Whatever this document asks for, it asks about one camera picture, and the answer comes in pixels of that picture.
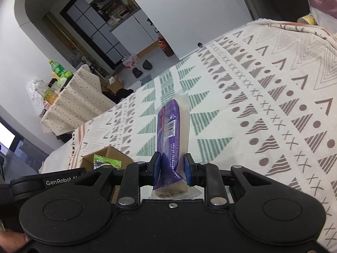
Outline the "operator hand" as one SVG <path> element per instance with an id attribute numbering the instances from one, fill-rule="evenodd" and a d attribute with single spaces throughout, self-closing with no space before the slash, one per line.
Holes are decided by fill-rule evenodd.
<path id="1" fill-rule="evenodd" d="M 28 242 L 28 237 L 23 233 L 7 231 L 0 233 L 1 252 L 16 252 Z"/>

